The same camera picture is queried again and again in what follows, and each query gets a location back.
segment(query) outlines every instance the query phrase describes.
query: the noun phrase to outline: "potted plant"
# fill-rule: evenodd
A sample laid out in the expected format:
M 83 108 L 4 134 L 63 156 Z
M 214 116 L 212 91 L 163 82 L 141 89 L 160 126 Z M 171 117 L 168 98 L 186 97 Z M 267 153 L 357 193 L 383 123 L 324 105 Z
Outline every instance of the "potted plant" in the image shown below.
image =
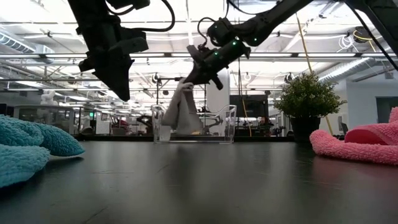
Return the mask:
M 308 142 L 319 129 L 321 117 L 339 112 L 343 102 L 333 88 L 330 82 L 319 82 L 315 74 L 298 76 L 283 87 L 281 100 L 274 106 L 290 117 L 297 142 Z

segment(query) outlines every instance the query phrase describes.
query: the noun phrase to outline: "green plant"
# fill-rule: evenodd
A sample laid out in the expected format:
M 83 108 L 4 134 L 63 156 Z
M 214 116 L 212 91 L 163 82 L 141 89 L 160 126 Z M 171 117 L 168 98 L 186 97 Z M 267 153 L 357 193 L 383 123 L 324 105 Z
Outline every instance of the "green plant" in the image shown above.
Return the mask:
M 333 92 L 334 84 L 318 82 L 318 76 L 301 75 L 283 87 L 275 108 L 293 118 L 309 118 L 338 113 L 343 104 Z

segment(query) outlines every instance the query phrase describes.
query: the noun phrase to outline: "table surface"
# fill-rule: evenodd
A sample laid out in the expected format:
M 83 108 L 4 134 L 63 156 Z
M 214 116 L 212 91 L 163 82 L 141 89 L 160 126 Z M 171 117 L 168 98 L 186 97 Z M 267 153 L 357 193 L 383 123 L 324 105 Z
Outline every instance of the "table surface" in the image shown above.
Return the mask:
M 292 142 L 83 142 L 0 190 L 1 223 L 398 223 L 398 168 Z

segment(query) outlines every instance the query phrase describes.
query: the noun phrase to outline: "ceiling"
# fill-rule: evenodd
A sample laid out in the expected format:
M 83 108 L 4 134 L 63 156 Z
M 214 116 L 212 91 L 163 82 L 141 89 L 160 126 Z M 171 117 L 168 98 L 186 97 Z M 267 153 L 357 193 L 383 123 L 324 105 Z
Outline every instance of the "ceiling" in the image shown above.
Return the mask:
M 226 3 L 224 0 L 169 0 L 174 9 L 176 23 L 172 30 L 166 33 L 147 33 L 149 50 L 144 52 L 187 52 L 186 47 L 189 44 L 202 44 L 203 38 L 198 35 L 197 25 L 202 17 L 211 17 L 217 19 L 226 14 Z M 246 12 L 266 11 L 275 6 L 275 1 L 241 1 L 239 6 Z M 320 12 L 328 6 L 328 13 L 320 19 Z M 380 34 L 375 30 L 369 19 L 361 12 L 360 15 L 369 24 L 369 28 L 375 36 Z M 232 23 L 246 21 L 252 16 L 243 14 L 229 7 L 227 18 Z M 305 43 L 309 52 L 372 52 L 369 43 L 352 43 L 352 39 L 345 37 L 347 33 L 354 31 L 354 28 L 360 26 L 360 22 L 342 3 L 332 4 L 328 1 L 314 1 L 307 7 L 298 12 L 300 18 L 300 27 L 305 31 Z M 163 5 L 161 0 L 151 1 L 149 7 L 121 16 L 122 26 L 133 27 L 167 27 L 170 23 L 170 13 Z M 201 31 L 205 32 L 212 22 L 203 21 L 200 24 Z M 13 0 L 3 1 L 0 7 L 0 29 L 15 34 L 16 37 L 29 44 L 41 44 L 52 49 L 56 54 L 83 54 L 87 51 L 85 41 L 81 36 L 76 35 L 76 20 L 69 8 L 67 0 Z M 300 38 L 295 38 L 299 32 L 299 25 L 295 16 L 287 19 L 279 25 L 273 34 L 265 40 L 260 46 L 252 47 L 252 52 L 303 52 L 303 44 Z M 0 46 L 3 54 L 20 54 L 5 46 Z M 90 73 L 80 73 L 76 64 L 82 58 L 73 58 L 71 55 L 66 59 L 54 60 L 54 64 L 74 63 L 74 66 L 49 66 L 33 60 L 5 58 L 5 61 L 24 66 L 25 69 L 32 71 L 33 74 L 39 74 L 45 77 L 51 74 L 51 79 L 60 79 L 68 77 L 76 78 L 96 78 Z M 334 60 L 317 60 L 311 62 L 316 72 L 322 72 L 339 63 L 338 58 Z M 240 64 L 234 62 L 229 71 L 232 74 L 231 88 L 237 88 L 238 70 L 244 75 L 243 86 L 246 88 L 280 88 L 284 84 L 284 76 L 288 73 L 295 75 L 308 71 L 308 64 L 304 60 L 283 61 L 279 59 L 267 58 L 266 60 L 245 60 Z M 151 105 L 155 103 L 150 95 L 155 95 L 155 83 L 152 81 L 154 75 L 158 77 L 184 77 L 190 73 L 192 61 L 187 58 L 167 58 L 167 57 L 142 57 L 137 58 L 130 69 L 130 88 L 136 88 L 131 92 L 135 102 L 142 105 Z M 69 84 L 67 82 L 47 82 L 41 83 L 43 86 L 56 85 L 59 88 L 106 88 L 101 82 L 77 82 Z M 170 89 L 167 96 L 160 94 L 167 103 L 170 100 L 173 89 L 177 82 L 169 81 L 164 88 Z M 26 85 L 26 88 L 35 88 L 32 85 Z M 139 89 L 148 88 L 149 92 L 144 93 Z M 204 91 L 197 88 L 196 98 L 204 98 Z M 72 92 L 58 91 L 58 95 L 67 96 Z M 256 94 L 259 91 L 251 91 L 249 94 Z M 95 91 L 73 92 L 76 96 L 86 95 L 89 99 L 100 102 Z M 101 91 L 100 95 L 109 95 L 110 98 L 117 96 L 111 91 Z

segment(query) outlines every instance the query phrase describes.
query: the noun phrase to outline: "computer monitor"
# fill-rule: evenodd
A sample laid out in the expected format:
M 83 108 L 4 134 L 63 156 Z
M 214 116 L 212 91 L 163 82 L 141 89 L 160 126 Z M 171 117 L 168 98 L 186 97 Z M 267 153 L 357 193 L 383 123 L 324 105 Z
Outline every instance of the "computer monitor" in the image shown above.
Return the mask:
M 236 117 L 246 117 L 242 99 L 244 100 L 248 118 L 268 117 L 267 95 L 230 95 L 229 103 L 236 105 Z

